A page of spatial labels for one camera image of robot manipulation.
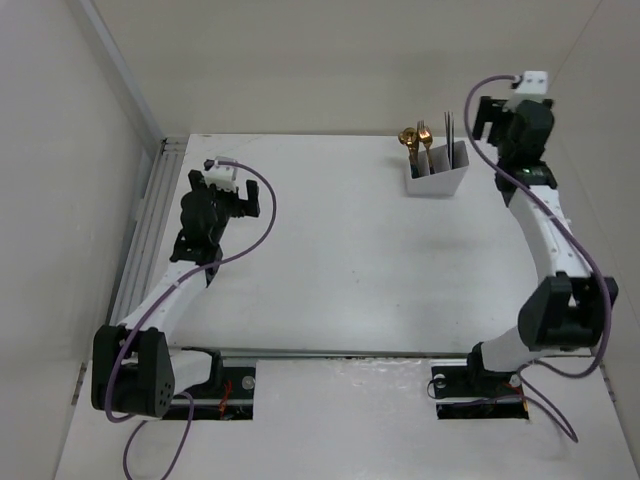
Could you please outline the silver chopstick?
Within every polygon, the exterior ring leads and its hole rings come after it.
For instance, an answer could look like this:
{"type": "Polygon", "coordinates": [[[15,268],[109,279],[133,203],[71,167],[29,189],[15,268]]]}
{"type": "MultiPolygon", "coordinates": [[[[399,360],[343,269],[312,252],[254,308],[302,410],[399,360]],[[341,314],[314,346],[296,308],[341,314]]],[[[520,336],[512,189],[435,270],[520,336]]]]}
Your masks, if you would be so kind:
{"type": "Polygon", "coordinates": [[[450,162],[451,146],[452,146],[451,112],[450,111],[444,112],[444,128],[445,128],[446,156],[448,161],[450,162]]]}

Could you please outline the gold fork green handle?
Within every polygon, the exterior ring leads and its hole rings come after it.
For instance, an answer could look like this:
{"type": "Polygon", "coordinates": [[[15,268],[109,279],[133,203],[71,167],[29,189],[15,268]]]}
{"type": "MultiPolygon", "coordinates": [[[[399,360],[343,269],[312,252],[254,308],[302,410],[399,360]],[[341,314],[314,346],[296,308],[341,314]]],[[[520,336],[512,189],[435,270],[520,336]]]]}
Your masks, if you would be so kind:
{"type": "Polygon", "coordinates": [[[417,122],[416,130],[417,130],[419,141],[421,142],[421,144],[424,146],[424,149],[425,149],[427,170],[430,174],[432,174],[434,170],[433,170],[433,162],[431,159],[430,149],[433,144],[433,135],[430,129],[425,124],[424,120],[419,120],[417,122]]]}

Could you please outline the gold spoon green handle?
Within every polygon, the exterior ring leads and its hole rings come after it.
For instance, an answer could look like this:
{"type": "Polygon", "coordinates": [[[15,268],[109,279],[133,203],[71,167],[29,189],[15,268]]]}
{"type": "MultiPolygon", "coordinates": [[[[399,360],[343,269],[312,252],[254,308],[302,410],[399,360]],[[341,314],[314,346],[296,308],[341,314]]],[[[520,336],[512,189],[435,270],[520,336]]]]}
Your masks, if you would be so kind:
{"type": "Polygon", "coordinates": [[[411,164],[411,176],[413,178],[418,178],[421,175],[420,165],[419,165],[419,138],[416,132],[416,141],[415,144],[407,147],[409,151],[409,159],[411,164]]]}

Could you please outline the black chopstick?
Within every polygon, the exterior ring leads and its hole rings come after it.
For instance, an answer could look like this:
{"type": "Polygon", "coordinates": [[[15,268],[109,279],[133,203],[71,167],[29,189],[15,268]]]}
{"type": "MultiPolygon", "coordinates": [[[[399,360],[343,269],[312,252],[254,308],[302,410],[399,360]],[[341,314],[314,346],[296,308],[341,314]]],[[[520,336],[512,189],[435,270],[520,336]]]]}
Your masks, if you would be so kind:
{"type": "Polygon", "coordinates": [[[454,115],[451,111],[447,111],[445,114],[445,128],[446,128],[446,142],[447,142],[447,158],[449,162],[449,167],[453,169],[455,152],[454,152],[454,144],[455,144],[455,121],[454,115]]]}

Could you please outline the brown wooden spoon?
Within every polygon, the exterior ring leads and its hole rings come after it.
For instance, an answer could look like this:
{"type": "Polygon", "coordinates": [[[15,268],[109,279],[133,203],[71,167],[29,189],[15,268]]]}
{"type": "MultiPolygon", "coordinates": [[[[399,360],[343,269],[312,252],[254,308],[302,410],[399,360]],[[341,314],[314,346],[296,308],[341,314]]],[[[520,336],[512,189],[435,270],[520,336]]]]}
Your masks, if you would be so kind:
{"type": "Polygon", "coordinates": [[[415,144],[416,130],[412,127],[405,128],[397,135],[397,138],[402,145],[410,147],[415,144]]]}

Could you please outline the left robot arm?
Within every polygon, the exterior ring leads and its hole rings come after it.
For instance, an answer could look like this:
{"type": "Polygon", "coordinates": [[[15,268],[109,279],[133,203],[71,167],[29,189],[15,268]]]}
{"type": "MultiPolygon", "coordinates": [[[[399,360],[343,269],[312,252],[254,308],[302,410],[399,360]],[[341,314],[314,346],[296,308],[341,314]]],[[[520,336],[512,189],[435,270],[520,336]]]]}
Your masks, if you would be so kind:
{"type": "Polygon", "coordinates": [[[212,284],[224,263],[221,239],[232,218],[260,214],[259,186],[246,183],[241,198],[238,163],[208,160],[188,174],[180,201],[181,227],[167,270],[141,304],[93,339],[91,403],[112,422],[133,416],[161,418],[175,395],[209,397],[223,387],[221,355],[198,347],[172,347],[171,334],[191,303],[212,284]]]}

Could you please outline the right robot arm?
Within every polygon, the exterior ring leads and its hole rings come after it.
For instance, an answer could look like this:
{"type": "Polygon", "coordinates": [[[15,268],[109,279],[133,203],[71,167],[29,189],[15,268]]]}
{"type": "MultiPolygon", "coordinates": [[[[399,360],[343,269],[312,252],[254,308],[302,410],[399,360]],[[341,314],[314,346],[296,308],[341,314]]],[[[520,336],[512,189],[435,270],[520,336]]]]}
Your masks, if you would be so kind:
{"type": "Polygon", "coordinates": [[[516,326],[469,354],[463,381],[477,394],[495,387],[501,374],[559,352],[595,348],[599,364],[609,342],[618,285],[571,233],[556,178],[542,159],[554,126],[552,106],[544,99],[510,107],[483,96],[468,130],[472,143],[486,136],[497,150],[495,184],[525,236],[538,277],[516,326]]]}

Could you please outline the white three-slot utensil container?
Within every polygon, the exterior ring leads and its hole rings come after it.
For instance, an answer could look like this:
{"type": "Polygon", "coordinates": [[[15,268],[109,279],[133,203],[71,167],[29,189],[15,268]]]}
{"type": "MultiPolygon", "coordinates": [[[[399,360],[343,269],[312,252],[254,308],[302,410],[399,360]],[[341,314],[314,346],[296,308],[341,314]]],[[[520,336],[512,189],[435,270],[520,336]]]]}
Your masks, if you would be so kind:
{"type": "Polygon", "coordinates": [[[429,170],[425,151],[418,154],[419,177],[412,177],[411,168],[405,170],[405,188],[409,196],[423,198],[444,198],[453,196],[469,168],[466,143],[456,141],[452,146],[453,159],[449,159],[446,145],[431,148],[433,170],[429,170]]]}

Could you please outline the aluminium rail frame left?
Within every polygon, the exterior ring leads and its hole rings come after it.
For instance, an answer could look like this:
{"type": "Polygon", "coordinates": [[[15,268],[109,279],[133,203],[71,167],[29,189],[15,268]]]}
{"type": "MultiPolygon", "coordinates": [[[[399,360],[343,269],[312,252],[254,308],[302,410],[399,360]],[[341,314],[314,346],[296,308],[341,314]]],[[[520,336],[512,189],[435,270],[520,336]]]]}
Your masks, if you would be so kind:
{"type": "Polygon", "coordinates": [[[133,204],[130,237],[124,242],[121,265],[104,323],[118,324],[133,312],[151,287],[162,234],[176,190],[188,139],[168,137],[160,142],[149,172],[133,204]]]}

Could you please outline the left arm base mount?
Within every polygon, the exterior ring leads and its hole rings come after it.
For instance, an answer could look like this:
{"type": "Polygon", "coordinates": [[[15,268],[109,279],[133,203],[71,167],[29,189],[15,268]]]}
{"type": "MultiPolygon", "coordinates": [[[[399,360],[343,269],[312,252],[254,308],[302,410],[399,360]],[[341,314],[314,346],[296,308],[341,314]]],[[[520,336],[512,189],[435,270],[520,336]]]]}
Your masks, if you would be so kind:
{"type": "Polygon", "coordinates": [[[253,419],[256,361],[222,358],[214,379],[190,387],[194,399],[194,421],[249,421],[253,419]]]}

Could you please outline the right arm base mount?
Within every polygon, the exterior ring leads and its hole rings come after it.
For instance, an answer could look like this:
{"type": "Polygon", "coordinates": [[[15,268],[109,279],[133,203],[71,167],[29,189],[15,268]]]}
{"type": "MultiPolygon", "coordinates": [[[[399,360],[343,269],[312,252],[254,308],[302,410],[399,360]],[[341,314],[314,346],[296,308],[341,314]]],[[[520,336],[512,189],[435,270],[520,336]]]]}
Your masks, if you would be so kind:
{"type": "Polygon", "coordinates": [[[428,395],[439,420],[528,420],[514,372],[473,373],[464,363],[433,363],[428,395]]]}

